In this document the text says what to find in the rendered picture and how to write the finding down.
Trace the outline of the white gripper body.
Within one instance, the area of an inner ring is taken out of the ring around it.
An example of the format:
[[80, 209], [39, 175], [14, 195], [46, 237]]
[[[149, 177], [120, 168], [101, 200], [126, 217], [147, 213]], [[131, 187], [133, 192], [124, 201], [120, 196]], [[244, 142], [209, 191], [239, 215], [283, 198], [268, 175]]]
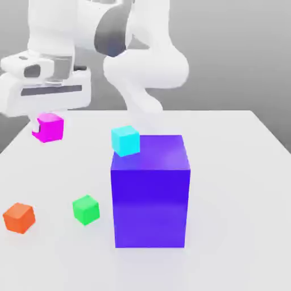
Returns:
[[88, 69], [75, 70], [61, 85], [24, 83], [5, 73], [0, 76], [0, 113], [19, 117], [86, 107], [91, 89]]

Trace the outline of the small magenta cube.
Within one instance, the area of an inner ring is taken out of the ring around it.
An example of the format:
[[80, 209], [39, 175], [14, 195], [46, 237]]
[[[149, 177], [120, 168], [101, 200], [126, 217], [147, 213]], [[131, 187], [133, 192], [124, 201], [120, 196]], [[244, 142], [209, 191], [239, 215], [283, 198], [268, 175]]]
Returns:
[[39, 131], [32, 131], [32, 136], [42, 143], [54, 142], [63, 138], [64, 119], [54, 113], [43, 113], [37, 118]]

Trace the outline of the small cyan cube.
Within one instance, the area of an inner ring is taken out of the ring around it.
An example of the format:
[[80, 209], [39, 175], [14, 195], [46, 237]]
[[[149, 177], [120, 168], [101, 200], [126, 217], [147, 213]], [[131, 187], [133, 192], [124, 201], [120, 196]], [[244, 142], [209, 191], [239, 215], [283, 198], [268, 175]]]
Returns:
[[140, 152], [140, 134], [132, 126], [123, 126], [111, 130], [111, 144], [120, 157]]

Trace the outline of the small orange cube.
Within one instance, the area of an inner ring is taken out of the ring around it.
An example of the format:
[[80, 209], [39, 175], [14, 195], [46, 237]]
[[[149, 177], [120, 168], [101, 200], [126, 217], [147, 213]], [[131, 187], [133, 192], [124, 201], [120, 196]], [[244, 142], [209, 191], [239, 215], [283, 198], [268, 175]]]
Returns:
[[3, 214], [3, 219], [8, 230], [24, 234], [35, 223], [35, 214], [32, 206], [15, 203]]

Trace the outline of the small green cube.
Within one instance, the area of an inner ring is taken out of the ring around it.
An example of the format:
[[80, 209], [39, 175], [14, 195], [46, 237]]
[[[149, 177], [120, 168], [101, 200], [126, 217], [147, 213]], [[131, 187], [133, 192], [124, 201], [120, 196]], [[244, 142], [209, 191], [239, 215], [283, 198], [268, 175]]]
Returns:
[[90, 195], [85, 195], [72, 203], [74, 217], [84, 226], [100, 218], [99, 203]]

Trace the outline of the large blue box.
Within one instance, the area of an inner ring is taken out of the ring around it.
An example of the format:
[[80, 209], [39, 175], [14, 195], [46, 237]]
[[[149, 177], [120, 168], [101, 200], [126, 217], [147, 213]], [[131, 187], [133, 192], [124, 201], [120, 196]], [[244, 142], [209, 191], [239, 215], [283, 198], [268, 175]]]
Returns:
[[115, 246], [184, 247], [190, 173], [181, 135], [143, 135], [139, 153], [125, 157], [114, 154]]

